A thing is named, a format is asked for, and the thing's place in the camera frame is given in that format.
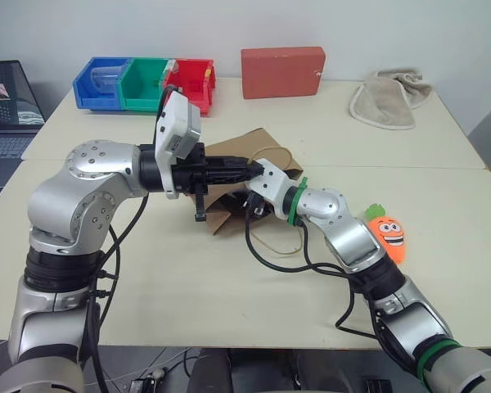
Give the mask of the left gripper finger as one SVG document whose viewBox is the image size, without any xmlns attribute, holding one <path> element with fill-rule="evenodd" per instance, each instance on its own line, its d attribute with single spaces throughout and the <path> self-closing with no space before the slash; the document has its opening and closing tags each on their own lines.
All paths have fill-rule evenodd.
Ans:
<svg viewBox="0 0 491 393">
<path fill-rule="evenodd" d="M 206 166 L 210 169 L 251 169 L 252 164 L 245 157 L 208 156 Z"/>
<path fill-rule="evenodd" d="M 213 166 L 206 170 L 207 183 L 243 183 L 259 177 L 264 173 L 264 167 L 253 162 L 238 166 Z"/>
</svg>

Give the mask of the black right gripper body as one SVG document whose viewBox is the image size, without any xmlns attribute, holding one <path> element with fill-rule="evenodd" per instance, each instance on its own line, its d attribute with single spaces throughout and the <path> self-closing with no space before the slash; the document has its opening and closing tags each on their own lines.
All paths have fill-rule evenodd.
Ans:
<svg viewBox="0 0 491 393">
<path fill-rule="evenodd" d="M 242 207 L 254 218 L 264 218 L 273 212 L 273 207 L 262 196 L 253 191 L 245 193 L 245 200 Z"/>
</svg>

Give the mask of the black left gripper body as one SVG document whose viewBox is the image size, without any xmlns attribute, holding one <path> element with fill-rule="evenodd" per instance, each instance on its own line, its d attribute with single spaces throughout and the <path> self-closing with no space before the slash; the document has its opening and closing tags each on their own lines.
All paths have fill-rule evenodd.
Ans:
<svg viewBox="0 0 491 393">
<path fill-rule="evenodd" d="M 208 193 L 205 145 L 197 142 L 185 159 L 173 166 L 174 190 L 195 197 L 195 221 L 205 222 L 205 196 Z"/>
</svg>

